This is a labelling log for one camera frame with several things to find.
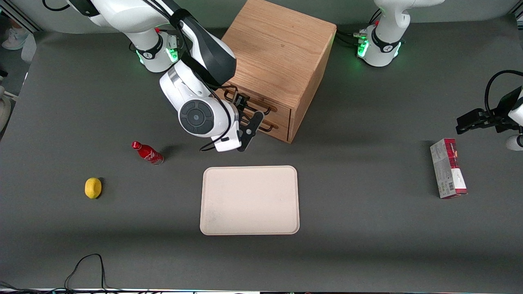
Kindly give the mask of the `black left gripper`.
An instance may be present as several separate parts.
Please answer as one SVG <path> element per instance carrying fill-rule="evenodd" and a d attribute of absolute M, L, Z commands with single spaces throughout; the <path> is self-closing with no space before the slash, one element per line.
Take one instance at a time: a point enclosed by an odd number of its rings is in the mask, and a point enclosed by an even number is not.
<path fill-rule="evenodd" d="M 522 87 L 504 95 L 494 108 L 493 118 L 486 110 L 481 108 L 473 109 L 469 115 L 463 115 L 456 119 L 456 133 L 461 135 L 474 129 L 491 128 L 490 121 L 498 120 L 497 128 L 520 129 L 523 126 L 523 94 Z"/>

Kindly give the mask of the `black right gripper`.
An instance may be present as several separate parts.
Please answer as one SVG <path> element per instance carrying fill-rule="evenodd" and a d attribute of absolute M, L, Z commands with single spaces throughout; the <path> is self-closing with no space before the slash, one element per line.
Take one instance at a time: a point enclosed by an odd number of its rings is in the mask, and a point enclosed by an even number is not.
<path fill-rule="evenodd" d="M 234 98 L 234 106 L 238 112 L 235 122 L 238 125 L 237 137 L 240 146 L 237 148 L 237 151 L 239 152 L 244 152 L 247 149 L 264 120 L 264 113 L 258 110 L 255 110 L 250 118 L 245 115 L 244 111 L 246 109 L 250 110 L 249 101 L 249 96 L 243 96 L 241 94 L 237 94 Z"/>

